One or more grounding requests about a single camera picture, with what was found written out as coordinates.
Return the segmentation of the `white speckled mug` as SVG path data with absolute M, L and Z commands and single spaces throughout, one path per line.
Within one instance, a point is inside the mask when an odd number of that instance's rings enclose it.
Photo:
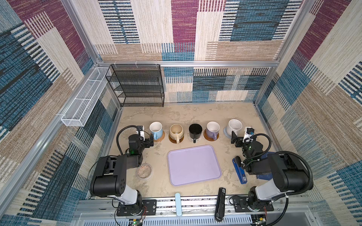
M 231 119 L 226 126 L 225 132 L 228 136 L 232 136 L 234 132 L 236 135 L 239 134 L 240 130 L 243 128 L 242 122 L 237 119 Z

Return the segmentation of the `blue-grey woven round coaster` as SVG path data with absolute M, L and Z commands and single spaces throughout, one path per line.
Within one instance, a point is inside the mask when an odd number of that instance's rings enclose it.
M 227 133 L 226 127 L 223 128 L 223 133 L 224 133 L 224 135 L 225 135 L 228 139 L 231 139 L 231 138 L 232 138 L 232 136 Z

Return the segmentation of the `woven straw round coaster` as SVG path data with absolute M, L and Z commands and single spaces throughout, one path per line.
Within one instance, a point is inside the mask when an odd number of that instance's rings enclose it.
M 162 136 L 159 139 L 154 139 L 154 142 L 161 142 L 165 138 L 165 132 L 163 131 Z

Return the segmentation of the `white mug blue handle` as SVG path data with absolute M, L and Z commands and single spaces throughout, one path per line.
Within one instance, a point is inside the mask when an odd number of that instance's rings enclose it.
M 151 123 L 150 131 L 151 131 L 151 133 L 153 135 L 153 139 L 158 140 L 163 135 L 163 126 L 162 126 L 162 124 L 160 122 L 155 121 L 155 122 Z

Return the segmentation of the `white mug lavender handle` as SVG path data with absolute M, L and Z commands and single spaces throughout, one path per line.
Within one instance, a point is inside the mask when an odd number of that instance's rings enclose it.
M 207 135 L 209 137 L 213 137 L 214 139 L 216 138 L 217 133 L 219 133 L 219 130 L 220 130 L 220 125 L 215 121 L 209 122 L 206 126 Z

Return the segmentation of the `dark brown wooden coaster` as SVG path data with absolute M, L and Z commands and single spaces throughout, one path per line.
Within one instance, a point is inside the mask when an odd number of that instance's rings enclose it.
M 177 144 L 177 141 L 176 141 L 176 140 L 172 139 L 170 136 L 168 136 L 168 138 L 169 138 L 170 142 L 172 142 L 172 143 L 174 143 L 174 144 Z M 182 138 L 180 139 L 179 143 L 181 143 L 183 140 L 184 140 L 184 137 L 182 137 Z

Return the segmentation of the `light brown wooden coaster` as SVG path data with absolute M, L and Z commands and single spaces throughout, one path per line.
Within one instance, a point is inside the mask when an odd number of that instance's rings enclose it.
M 207 135 L 207 132 L 206 132 L 206 131 L 204 131 L 204 133 L 203 133 L 204 138 L 205 138 L 206 140 L 208 140 L 208 141 L 216 141 L 216 140 L 218 140 L 219 135 L 220 135 L 220 133 L 217 133 L 217 136 L 216 136 L 216 138 L 214 139 L 213 137 L 209 137 L 209 136 Z

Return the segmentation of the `beige ceramic mug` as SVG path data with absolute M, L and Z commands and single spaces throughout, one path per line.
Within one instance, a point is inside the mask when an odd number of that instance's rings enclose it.
M 169 136 L 177 141 L 179 144 L 180 139 L 184 136 L 184 129 L 180 124 L 174 124 L 170 127 Z

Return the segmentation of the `multicolour woven round coaster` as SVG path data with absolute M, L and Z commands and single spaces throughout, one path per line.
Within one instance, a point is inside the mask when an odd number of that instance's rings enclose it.
M 201 140 L 204 139 L 203 136 L 200 136 L 198 139 L 196 139 L 196 140 L 194 141 L 193 137 L 190 136 L 189 133 L 187 134 L 187 138 L 189 139 L 189 141 L 190 141 L 191 143 L 198 143 L 198 142 L 200 142 Z

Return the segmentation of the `black mug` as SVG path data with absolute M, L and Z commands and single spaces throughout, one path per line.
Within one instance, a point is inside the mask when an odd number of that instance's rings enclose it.
M 200 139 L 202 131 L 203 129 L 200 124 L 194 123 L 189 126 L 189 137 L 193 143 L 196 143 L 198 139 Z

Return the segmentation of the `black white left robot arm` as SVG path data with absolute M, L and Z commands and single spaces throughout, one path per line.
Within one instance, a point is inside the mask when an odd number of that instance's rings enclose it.
M 130 215 L 144 214 L 147 207 L 138 190 L 126 184 L 127 170 L 142 164 L 142 152 L 154 145 L 153 137 L 144 139 L 138 134 L 129 136 L 129 153 L 99 158 L 90 182 L 90 194 L 101 198 L 112 198 L 119 202 L 119 211 Z

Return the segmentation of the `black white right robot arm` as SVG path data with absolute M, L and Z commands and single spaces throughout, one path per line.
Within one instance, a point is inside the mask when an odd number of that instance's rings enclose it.
M 243 137 L 233 131 L 231 143 L 242 149 L 245 160 L 239 156 L 233 159 L 238 178 L 246 184 L 246 175 L 267 175 L 272 178 L 261 186 L 254 186 L 247 196 L 233 197 L 233 206 L 237 211 L 272 211 L 272 202 L 290 195 L 299 195 L 311 190 L 314 186 L 311 167 L 300 155 L 279 151 L 270 152 L 271 146 L 263 149 L 257 137 L 270 137 L 266 134 L 255 134 L 253 128 L 247 128 Z

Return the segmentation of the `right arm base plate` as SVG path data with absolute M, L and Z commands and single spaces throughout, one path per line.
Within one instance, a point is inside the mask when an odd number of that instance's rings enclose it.
M 274 211 L 271 201 L 256 201 L 252 205 L 249 205 L 247 196 L 238 195 L 233 195 L 229 201 L 231 205 L 234 206 L 235 212 Z

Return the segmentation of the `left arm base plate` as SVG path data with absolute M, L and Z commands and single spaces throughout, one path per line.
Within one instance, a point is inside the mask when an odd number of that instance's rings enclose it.
M 128 217 L 128 216 L 154 216 L 156 214 L 156 199 L 137 201 L 132 205 L 124 205 L 121 202 L 118 204 L 116 216 Z

